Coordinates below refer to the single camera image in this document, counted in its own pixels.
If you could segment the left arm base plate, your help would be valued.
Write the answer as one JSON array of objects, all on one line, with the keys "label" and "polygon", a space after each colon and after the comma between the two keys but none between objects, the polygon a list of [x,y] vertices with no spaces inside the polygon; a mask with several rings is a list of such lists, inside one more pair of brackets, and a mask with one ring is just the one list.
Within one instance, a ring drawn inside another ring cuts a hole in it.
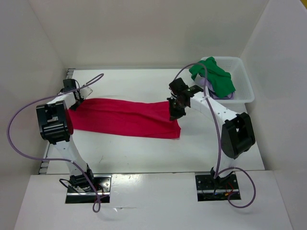
[{"label": "left arm base plate", "polygon": [[[103,204],[110,202],[111,179],[111,175],[94,176],[93,184],[100,196],[100,201]],[[65,199],[66,204],[92,204],[97,200],[95,192],[91,187],[85,189],[73,187],[66,179],[59,179],[59,182],[67,189]]]}]

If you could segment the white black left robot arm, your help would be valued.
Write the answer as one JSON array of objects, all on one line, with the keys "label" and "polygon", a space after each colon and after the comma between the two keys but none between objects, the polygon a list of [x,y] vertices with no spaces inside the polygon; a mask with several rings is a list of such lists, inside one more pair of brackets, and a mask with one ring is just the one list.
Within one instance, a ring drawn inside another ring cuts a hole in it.
[{"label": "white black left robot arm", "polygon": [[77,192],[77,188],[80,188],[91,192],[96,180],[73,141],[74,129],[69,110],[75,111],[92,90],[78,90],[78,86],[79,83],[74,79],[63,80],[59,94],[50,102],[38,105],[36,115],[42,139],[54,146],[65,159],[70,173],[70,189]]}]

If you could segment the red t shirt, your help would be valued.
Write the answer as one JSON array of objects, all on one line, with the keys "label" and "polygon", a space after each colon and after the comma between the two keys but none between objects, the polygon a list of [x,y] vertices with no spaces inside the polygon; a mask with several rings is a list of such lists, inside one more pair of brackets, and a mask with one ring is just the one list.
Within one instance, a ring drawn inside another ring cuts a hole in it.
[{"label": "red t shirt", "polygon": [[107,98],[86,99],[69,115],[74,129],[141,138],[180,138],[170,120],[168,101],[141,103]]}]

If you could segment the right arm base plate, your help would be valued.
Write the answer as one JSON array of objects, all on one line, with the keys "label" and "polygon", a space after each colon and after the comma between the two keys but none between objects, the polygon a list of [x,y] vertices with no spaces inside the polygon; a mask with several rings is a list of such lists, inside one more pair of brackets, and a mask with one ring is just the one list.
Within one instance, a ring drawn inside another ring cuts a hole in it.
[{"label": "right arm base plate", "polygon": [[225,179],[217,181],[210,173],[196,174],[196,189],[199,202],[240,200],[239,186],[233,173]]}]

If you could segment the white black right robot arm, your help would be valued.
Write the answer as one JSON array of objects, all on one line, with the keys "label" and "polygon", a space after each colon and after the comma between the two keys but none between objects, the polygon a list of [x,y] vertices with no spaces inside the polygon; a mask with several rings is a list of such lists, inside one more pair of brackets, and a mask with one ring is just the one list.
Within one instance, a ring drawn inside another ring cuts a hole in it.
[{"label": "white black right robot arm", "polygon": [[211,118],[217,129],[218,157],[211,169],[210,182],[215,188],[222,188],[227,183],[231,171],[235,169],[235,160],[247,152],[256,142],[250,116],[243,112],[234,112],[218,103],[205,89],[198,85],[189,87],[182,78],[169,84],[170,120],[177,120],[186,115],[185,109],[192,108],[207,118]]}]

